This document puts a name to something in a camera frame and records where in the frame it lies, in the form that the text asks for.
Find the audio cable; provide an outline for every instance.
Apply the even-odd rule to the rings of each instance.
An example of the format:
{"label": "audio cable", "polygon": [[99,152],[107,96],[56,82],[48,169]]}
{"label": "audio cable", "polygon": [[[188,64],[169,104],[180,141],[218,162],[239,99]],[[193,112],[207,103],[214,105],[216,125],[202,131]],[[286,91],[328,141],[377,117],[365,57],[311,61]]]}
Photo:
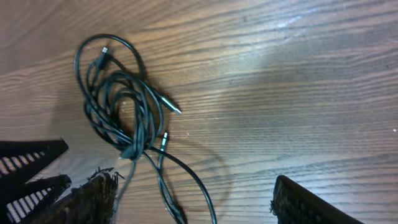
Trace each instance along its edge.
{"label": "audio cable", "polygon": [[[127,47],[136,59],[139,72],[133,73],[129,71],[119,60],[113,57],[107,47],[104,47],[99,57],[88,65],[85,78],[83,78],[80,73],[80,56],[83,53],[83,49],[89,43],[99,39],[115,40]],[[100,80],[100,75],[107,71],[110,63],[116,64],[119,70],[111,72],[108,76]],[[188,172],[198,184],[205,196],[210,211],[211,221],[213,224],[216,224],[215,209],[202,181],[191,168],[165,151],[168,141],[168,132],[165,132],[163,136],[160,149],[153,146],[155,139],[160,136],[164,125],[161,104],[176,114],[181,114],[182,112],[175,103],[147,84],[144,62],[138,54],[138,51],[128,41],[116,35],[97,34],[87,38],[80,44],[75,54],[73,65],[77,82],[85,99],[84,111],[90,125],[100,138],[121,152],[120,159],[131,160],[130,173],[114,203],[114,214],[118,209],[123,193],[126,191],[134,175],[136,161],[144,155],[157,174],[160,195],[166,209],[176,223],[187,223],[183,211],[173,199],[162,177],[162,163],[164,157],[166,157]],[[134,102],[134,132],[132,134],[129,134],[129,131],[122,128],[121,120],[119,119],[119,106],[122,100],[125,99]],[[149,101],[155,103],[158,114],[158,124],[155,123],[155,113],[152,112],[152,108],[148,104]],[[159,154],[157,165],[146,153],[148,150]]]}

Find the metal plug tip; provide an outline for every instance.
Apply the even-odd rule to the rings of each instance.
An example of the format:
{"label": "metal plug tip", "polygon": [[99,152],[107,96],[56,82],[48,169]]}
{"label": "metal plug tip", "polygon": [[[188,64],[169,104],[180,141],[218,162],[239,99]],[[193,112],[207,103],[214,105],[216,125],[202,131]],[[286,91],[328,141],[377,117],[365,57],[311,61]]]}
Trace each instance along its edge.
{"label": "metal plug tip", "polygon": [[174,111],[174,113],[176,113],[176,114],[182,114],[182,111],[180,111],[180,109],[176,108],[175,111]]}

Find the wooden table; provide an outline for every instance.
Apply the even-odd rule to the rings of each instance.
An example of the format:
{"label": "wooden table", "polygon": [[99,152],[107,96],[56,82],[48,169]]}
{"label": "wooden table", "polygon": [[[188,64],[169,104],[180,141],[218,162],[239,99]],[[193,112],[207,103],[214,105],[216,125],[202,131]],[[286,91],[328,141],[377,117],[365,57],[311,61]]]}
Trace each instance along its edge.
{"label": "wooden table", "polygon": [[[0,137],[70,146],[37,178],[129,170],[88,124],[73,73],[78,44],[101,32],[130,40],[180,105],[168,151],[201,177],[219,223],[277,223],[280,174],[362,222],[398,222],[398,1],[2,1]],[[194,181],[165,166],[190,223],[209,223]],[[118,223],[173,222],[141,158]]]}

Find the black cable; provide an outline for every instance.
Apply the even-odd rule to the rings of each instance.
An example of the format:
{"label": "black cable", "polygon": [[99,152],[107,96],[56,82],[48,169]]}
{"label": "black cable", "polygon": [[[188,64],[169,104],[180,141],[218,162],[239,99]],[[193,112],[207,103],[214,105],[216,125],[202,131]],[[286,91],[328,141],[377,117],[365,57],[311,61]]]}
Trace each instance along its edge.
{"label": "black cable", "polygon": [[[94,59],[88,66],[86,71],[85,83],[83,83],[80,75],[80,55],[83,49],[94,40],[111,39],[116,40],[126,46],[135,56],[138,65],[139,73],[133,73],[127,70],[121,62],[114,58],[109,52],[108,48],[104,47],[99,58]],[[100,73],[106,70],[110,62],[115,63],[120,70],[113,71],[109,76],[99,80]],[[132,161],[131,170],[127,177],[119,195],[116,199],[114,210],[118,209],[120,198],[134,175],[136,161],[143,154],[155,169],[160,190],[160,195],[164,201],[166,209],[169,211],[173,219],[178,224],[185,224],[187,221],[179,206],[174,202],[172,195],[167,188],[162,177],[162,162],[164,157],[172,160],[181,168],[187,171],[202,190],[206,202],[209,207],[211,221],[213,224],[217,223],[216,213],[211,202],[210,196],[199,177],[186,164],[178,160],[176,157],[166,153],[165,143],[161,150],[153,146],[155,139],[162,132],[163,128],[163,112],[160,104],[165,105],[171,111],[179,114],[181,111],[174,105],[167,97],[160,94],[156,89],[152,88],[145,82],[145,67],[144,63],[138,54],[138,51],[126,40],[111,34],[98,34],[84,40],[76,54],[75,54],[75,74],[79,87],[85,98],[84,109],[88,120],[95,132],[106,142],[110,143],[117,150],[121,151],[121,158],[130,159]],[[121,99],[129,98],[134,102],[135,122],[134,132],[128,134],[128,131],[123,130],[121,121],[119,119],[119,103]],[[159,124],[156,125],[154,114],[148,105],[148,100],[151,100],[156,105],[156,110],[159,114]],[[145,150],[151,150],[159,154],[158,165],[147,155]]]}

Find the cable connector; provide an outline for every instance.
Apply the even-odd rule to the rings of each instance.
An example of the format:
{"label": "cable connector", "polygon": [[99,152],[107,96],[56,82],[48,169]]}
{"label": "cable connector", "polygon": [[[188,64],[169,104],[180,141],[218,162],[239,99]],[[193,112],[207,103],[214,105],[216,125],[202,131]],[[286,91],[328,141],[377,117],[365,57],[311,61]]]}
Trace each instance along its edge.
{"label": "cable connector", "polygon": [[112,55],[109,53],[109,49],[107,47],[102,48],[101,55],[98,59],[98,69],[104,70],[108,62],[111,60],[111,57]]}
{"label": "cable connector", "polygon": [[173,101],[168,99],[166,96],[160,96],[160,101],[165,105],[171,112],[176,114],[182,114],[181,110],[177,107]]}
{"label": "cable connector", "polygon": [[166,131],[163,135],[162,144],[160,145],[160,150],[162,152],[166,151],[167,141],[169,140],[169,133]]}

